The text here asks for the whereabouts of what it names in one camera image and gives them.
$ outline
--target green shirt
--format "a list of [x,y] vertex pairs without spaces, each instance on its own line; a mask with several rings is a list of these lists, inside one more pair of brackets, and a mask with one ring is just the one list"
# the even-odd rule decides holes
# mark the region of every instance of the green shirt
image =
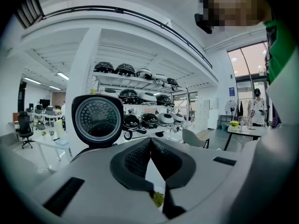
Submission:
[[272,83],[293,54],[296,42],[282,20],[274,19],[264,25],[268,42],[266,68],[268,81]]

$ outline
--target white shirt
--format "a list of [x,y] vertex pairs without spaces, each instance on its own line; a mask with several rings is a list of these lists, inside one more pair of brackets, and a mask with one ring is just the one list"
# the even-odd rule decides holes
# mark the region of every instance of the white shirt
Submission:
[[252,123],[258,125],[263,125],[265,123],[265,117],[259,110],[266,111],[266,101],[261,98],[260,101],[254,100],[251,104],[251,110],[254,110],[254,116],[252,118]]
[[61,115],[65,116],[65,105],[61,106]]

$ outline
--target handrail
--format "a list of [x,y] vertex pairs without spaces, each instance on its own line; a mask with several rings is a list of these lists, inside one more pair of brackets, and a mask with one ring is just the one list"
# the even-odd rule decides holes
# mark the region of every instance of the handrail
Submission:
[[170,32],[171,34],[173,34],[174,36],[179,38],[181,41],[186,43],[188,45],[188,47],[193,49],[209,65],[209,67],[211,67],[213,69],[213,66],[206,59],[206,57],[192,43],[190,43],[187,39],[185,39],[181,34],[179,34],[175,30],[173,30],[172,28],[168,27],[167,25],[163,24],[162,22],[160,22],[160,21],[158,21],[154,18],[151,18],[149,16],[146,16],[146,15],[138,13],[138,12],[134,12],[132,10],[128,10],[128,9],[120,8],[120,7],[98,6],[98,5],[78,6],[78,7],[69,7],[69,8],[57,10],[55,12],[46,14],[42,18],[42,20],[45,20],[49,17],[60,15],[60,14],[72,13],[72,12],[81,12],[81,11],[101,11],[101,12],[113,12],[113,13],[119,13],[119,14],[127,14],[127,15],[131,15],[131,16],[134,16],[134,17],[138,17],[138,18],[140,18],[142,20],[145,20],[145,21],[148,21],[152,24],[155,24],[155,25],[159,26],[161,29],[165,29],[166,31]]

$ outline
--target fluorescent light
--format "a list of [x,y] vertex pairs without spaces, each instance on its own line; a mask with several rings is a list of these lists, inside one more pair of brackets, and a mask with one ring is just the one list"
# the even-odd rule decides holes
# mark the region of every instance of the fluorescent light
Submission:
[[59,90],[59,91],[61,91],[61,89],[56,88],[56,87],[54,87],[54,86],[52,86],[52,85],[50,85],[49,87],[51,87],[51,88],[53,88],[53,89],[55,89],[55,90]]
[[31,80],[31,79],[29,79],[29,78],[27,78],[27,77],[25,77],[24,79],[26,79],[26,80],[28,80],[28,81],[31,81],[31,82],[33,82],[33,83],[41,84],[41,83],[39,83],[39,82],[37,82],[37,81],[35,81],[35,80]]
[[65,74],[63,74],[61,72],[59,72],[57,74],[60,75],[62,78],[66,79],[66,80],[69,80],[69,78]]

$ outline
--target fan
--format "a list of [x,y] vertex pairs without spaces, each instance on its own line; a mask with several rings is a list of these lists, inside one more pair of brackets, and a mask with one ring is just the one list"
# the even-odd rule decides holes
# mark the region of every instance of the fan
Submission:
[[236,111],[237,111],[237,104],[232,100],[228,101],[225,105],[225,114],[232,115],[231,121],[233,121],[233,117],[235,116]]

